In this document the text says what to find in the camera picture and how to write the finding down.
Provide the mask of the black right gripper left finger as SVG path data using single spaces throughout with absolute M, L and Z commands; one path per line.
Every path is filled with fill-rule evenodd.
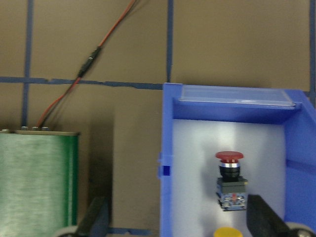
M 105 237 L 109 228 L 108 201 L 96 197 L 76 229 L 77 237 Z

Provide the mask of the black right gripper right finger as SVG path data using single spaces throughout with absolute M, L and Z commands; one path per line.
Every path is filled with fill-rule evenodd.
M 290 228 L 260 195 L 248 195 L 246 225 L 252 237 L 287 237 Z

